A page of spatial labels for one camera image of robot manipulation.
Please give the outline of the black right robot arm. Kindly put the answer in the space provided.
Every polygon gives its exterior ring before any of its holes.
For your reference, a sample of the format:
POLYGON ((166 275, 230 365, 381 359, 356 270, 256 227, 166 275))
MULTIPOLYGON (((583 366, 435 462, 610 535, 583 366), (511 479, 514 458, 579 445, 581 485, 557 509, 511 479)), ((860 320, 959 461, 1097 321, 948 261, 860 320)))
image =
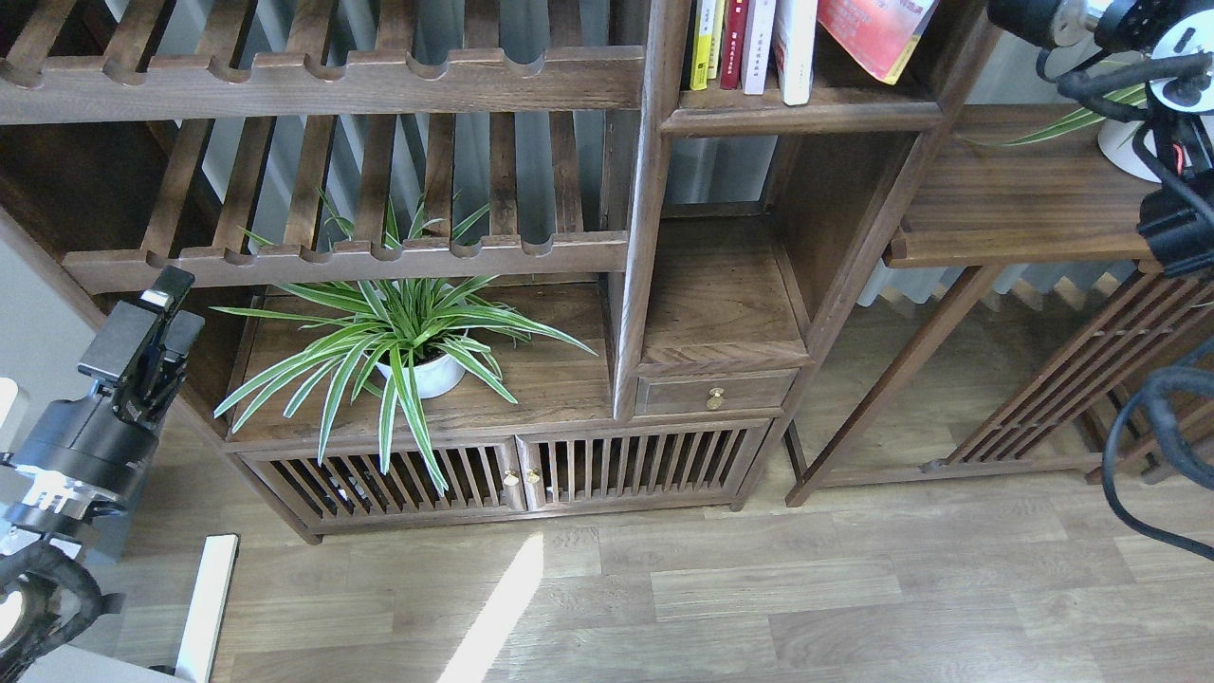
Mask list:
MULTIPOLYGON (((1057 93, 1089 113, 1131 126, 1131 150, 1161 186, 1144 198, 1138 233, 1168 278, 1210 280, 1213 260, 1213 8, 1209 1, 989 1, 989 22, 1043 55, 1093 38, 1097 53, 1057 74, 1057 93)), ((1114 459, 1131 412, 1148 416, 1157 445, 1178 472, 1212 488, 1212 466, 1182 436, 1172 395, 1212 397, 1212 372, 1197 368, 1206 341, 1158 369, 1114 419, 1104 449, 1101 486, 1114 516, 1141 535, 1212 558, 1210 545, 1131 516, 1114 489, 1114 459)))

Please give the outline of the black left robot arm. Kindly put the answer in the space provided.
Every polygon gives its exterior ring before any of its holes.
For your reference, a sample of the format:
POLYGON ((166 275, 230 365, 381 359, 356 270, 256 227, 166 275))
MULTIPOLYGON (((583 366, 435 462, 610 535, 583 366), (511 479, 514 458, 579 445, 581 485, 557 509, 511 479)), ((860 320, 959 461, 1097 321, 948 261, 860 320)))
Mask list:
POLYGON ((118 303, 78 364, 90 392, 49 402, 25 442, 2 455, 33 483, 5 513, 5 682, 121 608, 121 594, 103 594, 80 563, 85 531, 100 516, 125 514, 146 480, 204 324, 181 311, 193 281, 168 267, 134 302, 118 303))

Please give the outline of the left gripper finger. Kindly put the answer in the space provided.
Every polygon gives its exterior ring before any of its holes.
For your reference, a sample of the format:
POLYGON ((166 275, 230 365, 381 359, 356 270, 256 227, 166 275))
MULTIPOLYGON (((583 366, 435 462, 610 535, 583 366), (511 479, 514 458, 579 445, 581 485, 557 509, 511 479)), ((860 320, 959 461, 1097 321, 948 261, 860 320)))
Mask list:
POLYGON ((205 319, 203 315, 192 314, 191 311, 178 311, 169 323, 163 337, 163 359, 166 363, 178 366, 191 355, 192 346, 198 338, 205 319))
POLYGON ((155 283, 138 294, 138 306, 157 315, 176 315, 194 280, 193 273, 186 269, 164 267, 155 283))

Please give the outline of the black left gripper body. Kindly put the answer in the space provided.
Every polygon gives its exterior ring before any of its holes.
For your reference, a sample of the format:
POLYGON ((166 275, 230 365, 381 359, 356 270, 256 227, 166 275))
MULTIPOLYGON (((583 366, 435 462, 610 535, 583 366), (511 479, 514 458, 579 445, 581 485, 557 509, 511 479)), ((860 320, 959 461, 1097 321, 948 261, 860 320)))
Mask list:
POLYGON ((95 518, 129 510, 157 453, 168 408, 188 362, 163 359, 174 315, 117 304, 78 364, 93 379, 79 399, 49 403, 5 466, 30 477, 8 518, 95 518))

